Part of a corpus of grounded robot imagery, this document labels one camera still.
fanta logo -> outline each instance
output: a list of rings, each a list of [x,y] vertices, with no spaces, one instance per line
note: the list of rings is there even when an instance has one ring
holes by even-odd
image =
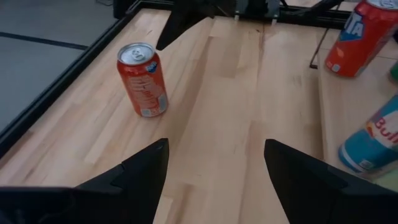
[[[398,143],[398,111],[381,117],[376,122],[368,122],[366,131],[386,147],[395,146]]]
[[[154,73],[156,71],[157,63],[156,62],[151,62],[148,66],[146,66],[146,70],[149,73]]]
[[[353,12],[344,25],[344,30],[340,33],[340,40],[360,40],[364,30],[365,25],[362,23],[362,16]]]

gray floor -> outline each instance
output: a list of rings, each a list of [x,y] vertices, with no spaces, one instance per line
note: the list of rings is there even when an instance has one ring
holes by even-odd
[[[0,0],[0,32],[90,45],[114,22],[95,0]]]
[[[82,53],[3,37],[0,52],[0,130]]]
[[[0,0],[0,32],[91,45],[116,20],[95,0]],[[0,37],[0,131],[81,50]]]

wooden tabletop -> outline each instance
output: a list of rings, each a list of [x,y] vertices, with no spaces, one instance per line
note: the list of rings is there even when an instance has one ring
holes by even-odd
[[[387,77],[389,69],[398,59],[398,45],[393,40],[389,41],[359,77],[347,79],[336,76],[324,66],[337,37],[338,32],[331,30],[318,53],[323,158],[327,163],[351,172],[340,162],[338,147],[398,90],[397,84]],[[398,170],[382,178],[375,178],[374,175],[366,178],[398,191]]]
[[[116,70],[155,45],[169,12],[143,9],[0,161],[2,185],[76,186],[169,138],[155,223],[288,223],[264,161],[274,138],[322,158],[318,28],[205,19],[159,52],[170,107],[141,118]]]

fanta can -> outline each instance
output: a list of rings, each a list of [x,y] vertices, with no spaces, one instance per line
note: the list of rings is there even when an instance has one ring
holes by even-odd
[[[358,76],[398,28],[398,0],[362,0],[325,60],[342,77]]]
[[[398,95],[340,146],[338,156],[357,174],[378,171],[398,160]]]
[[[122,47],[117,66],[137,114],[150,118],[167,109],[162,66],[153,46],[139,42]]]

can lid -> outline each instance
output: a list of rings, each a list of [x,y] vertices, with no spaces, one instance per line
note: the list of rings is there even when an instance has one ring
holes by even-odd
[[[126,65],[140,65],[149,61],[155,54],[155,49],[147,43],[133,43],[120,49],[118,60]]]
[[[398,0],[368,0],[368,3],[382,9],[398,10]]]

